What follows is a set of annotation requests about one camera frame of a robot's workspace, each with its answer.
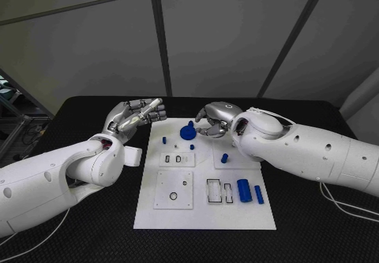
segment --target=black tablecloth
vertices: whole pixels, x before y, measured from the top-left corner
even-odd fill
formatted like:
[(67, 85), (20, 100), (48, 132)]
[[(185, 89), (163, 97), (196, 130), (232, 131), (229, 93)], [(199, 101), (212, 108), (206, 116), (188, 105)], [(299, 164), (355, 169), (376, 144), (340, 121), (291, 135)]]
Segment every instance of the black tablecloth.
[[(137, 97), (71, 98), (35, 148), (41, 154), (85, 141), (101, 132), (116, 104)], [(163, 98), (169, 117), (195, 117), (205, 104), (222, 99)], [(273, 111), (297, 123), (353, 137), (333, 105), (323, 101), (225, 99), (247, 110)], [(144, 150), (141, 166), (124, 167), (117, 183), (72, 209), (48, 242), (13, 262), (252, 261), (378, 262), (379, 223), (345, 214), (325, 199), (319, 183), (263, 162), (277, 231), (134, 230), (150, 125), (127, 143)], [(335, 197), (379, 210), (379, 199), (345, 187), (330, 187)], [(64, 214), (19, 233), (0, 248), (0, 259), (32, 248), (49, 235)]]

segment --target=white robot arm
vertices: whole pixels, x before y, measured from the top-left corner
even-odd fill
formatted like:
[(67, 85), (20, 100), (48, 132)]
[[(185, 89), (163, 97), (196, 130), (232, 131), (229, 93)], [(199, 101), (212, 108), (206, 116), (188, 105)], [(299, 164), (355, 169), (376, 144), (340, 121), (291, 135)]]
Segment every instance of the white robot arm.
[(309, 180), (348, 186), (379, 197), (379, 146), (290, 120), (291, 125), (284, 126), (274, 116), (281, 117), (254, 107), (242, 112), (238, 106), (214, 102), (196, 117), (196, 121), (208, 118), (214, 126), (196, 131), (219, 137), (231, 130), (234, 145), (252, 161), (267, 160)]
[[(137, 126), (165, 120), (162, 99), (121, 102), (103, 133), (88, 141), (0, 169), (0, 237), (61, 214), (118, 179), (123, 166), (139, 166), (141, 149), (126, 146)], [(69, 186), (65, 176), (77, 179)]]

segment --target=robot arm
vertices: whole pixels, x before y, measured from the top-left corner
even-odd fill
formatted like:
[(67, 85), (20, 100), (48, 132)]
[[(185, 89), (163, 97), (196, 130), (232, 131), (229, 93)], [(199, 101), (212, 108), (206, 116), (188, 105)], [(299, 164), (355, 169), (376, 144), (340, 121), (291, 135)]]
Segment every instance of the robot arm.
[[(231, 104), (219, 102), (216, 112), (234, 115), (224, 121), (234, 145), (247, 158), (267, 160), (274, 167), (309, 180), (348, 186), (379, 197), (379, 146), (296, 123), (283, 126), (274, 118), (278, 115), (257, 108), (247, 112), (238, 108), (235, 114), (238, 109), (231, 112), (227, 106)], [(225, 113), (212, 115), (218, 120), (224, 116)]]
[[(137, 126), (166, 119), (162, 99), (121, 102), (103, 133), (88, 141), (31, 157), (0, 169), (0, 237), (49, 220), (139, 166), (141, 149), (126, 146)], [(65, 176), (77, 179), (68, 185)]]

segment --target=small blue cylinder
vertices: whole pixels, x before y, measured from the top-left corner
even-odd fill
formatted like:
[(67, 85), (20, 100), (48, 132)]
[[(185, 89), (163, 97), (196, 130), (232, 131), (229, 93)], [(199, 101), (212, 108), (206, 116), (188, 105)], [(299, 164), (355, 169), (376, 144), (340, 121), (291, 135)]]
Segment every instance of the small blue cylinder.
[(239, 200), (242, 203), (251, 202), (251, 187), (250, 187), (250, 181), (247, 179), (239, 179), (237, 181), (238, 185), (238, 191), (239, 191)]
[(225, 154), (224, 154), (224, 157), (222, 157), (222, 159), (221, 159), (221, 162), (222, 162), (222, 163), (227, 163), (227, 161), (228, 161), (228, 154), (225, 153)]
[(263, 200), (263, 192), (261, 192), (261, 187), (260, 187), (260, 185), (255, 185), (254, 189), (255, 189), (255, 194), (257, 194), (258, 203), (260, 203), (260, 204), (264, 204), (265, 201)]

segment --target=blue object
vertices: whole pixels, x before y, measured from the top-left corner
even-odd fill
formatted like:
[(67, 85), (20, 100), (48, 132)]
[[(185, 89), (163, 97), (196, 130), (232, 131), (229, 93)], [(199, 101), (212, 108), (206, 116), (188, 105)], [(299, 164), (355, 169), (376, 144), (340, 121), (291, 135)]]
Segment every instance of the blue object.
[(228, 161), (228, 154), (225, 153), (225, 154), (224, 154), (224, 157), (222, 157), (222, 159), (221, 159), (221, 162), (222, 162), (222, 163), (227, 163), (227, 161)]
[(260, 185), (255, 185), (254, 189), (255, 189), (255, 194), (257, 194), (258, 203), (260, 203), (260, 204), (264, 204), (265, 201), (263, 200), (263, 192), (261, 192), (261, 187), (260, 187)]
[(188, 123), (188, 126), (185, 126), (182, 129), (180, 129), (180, 137), (185, 139), (185, 140), (192, 140), (195, 137), (196, 137), (196, 130), (193, 128), (193, 121), (190, 121)]
[(242, 203), (251, 202), (251, 188), (250, 188), (250, 181), (247, 179), (239, 179), (237, 181), (238, 191), (239, 191), (239, 200)]

